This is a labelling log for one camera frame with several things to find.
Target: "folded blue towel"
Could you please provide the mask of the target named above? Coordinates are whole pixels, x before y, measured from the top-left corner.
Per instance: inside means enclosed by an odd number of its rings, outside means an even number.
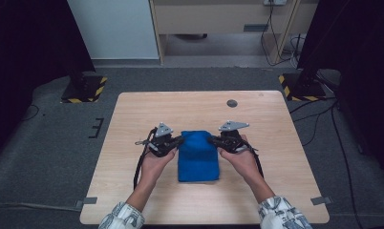
[[[183,131],[179,148],[178,180],[180,182],[212,181],[219,179],[218,152],[207,142],[207,131]]]

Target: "gray carpet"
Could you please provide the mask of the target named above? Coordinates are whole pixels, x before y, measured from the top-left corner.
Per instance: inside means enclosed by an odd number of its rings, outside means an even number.
[[[292,69],[98,69],[108,76],[96,103],[62,104],[68,77],[43,85],[33,93],[33,105],[0,156],[0,202],[25,202],[74,207],[84,199],[92,179],[117,97],[122,92],[279,90],[277,76]],[[326,110],[334,100],[312,103],[292,114],[296,120]],[[288,108],[304,102],[287,101]],[[353,196],[364,228],[384,225],[384,173],[372,156],[360,155],[345,118],[335,119],[349,160]],[[98,138],[92,127],[104,118]],[[311,140],[316,117],[295,122],[302,143]],[[358,228],[353,215],[345,161],[331,121],[322,114],[314,140],[304,147],[321,193],[331,197],[331,220],[314,228]],[[78,212],[0,209],[0,228],[96,228],[82,225]],[[188,226],[237,228],[237,226]],[[146,228],[167,228],[146,226]]]

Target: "power strip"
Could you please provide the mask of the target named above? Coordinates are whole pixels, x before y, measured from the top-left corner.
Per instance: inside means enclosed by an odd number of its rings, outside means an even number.
[[[265,6],[270,6],[272,3],[273,6],[284,6],[287,4],[287,0],[264,0]]]

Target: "wall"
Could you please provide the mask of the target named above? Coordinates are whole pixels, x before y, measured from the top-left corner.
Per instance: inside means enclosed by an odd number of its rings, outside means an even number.
[[[93,59],[159,59],[148,0],[68,0]]]

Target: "wooden desk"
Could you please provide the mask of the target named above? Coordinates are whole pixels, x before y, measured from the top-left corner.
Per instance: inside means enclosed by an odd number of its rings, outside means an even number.
[[[230,108],[227,100],[238,106]],[[123,93],[119,96],[80,220],[99,224],[133,191],[133,176],[142,152],[135,145],[160,122],[174,129],[206,130],[219,135],[227,120],[248,122],[240,133],[259,149],[265,178],[277,195],[288,198],[310,222],[325,223],[324,204],[308,160],[280,92]],[[228,161],[219,156],[220,179],[211,183],[179,183],[178,157],[162,173],[143,214],[147,224],[259,223],[257,203],[249,187]]]
[[[160,61],[163,62],[167,34],[242,33],[246,25],[265,26],[270,6],[264,0],[149,0]],[[306,33],[318,0],[287,0],[275,6],[272,28],[264,34],[273,63],[279,61],[291,33]]]

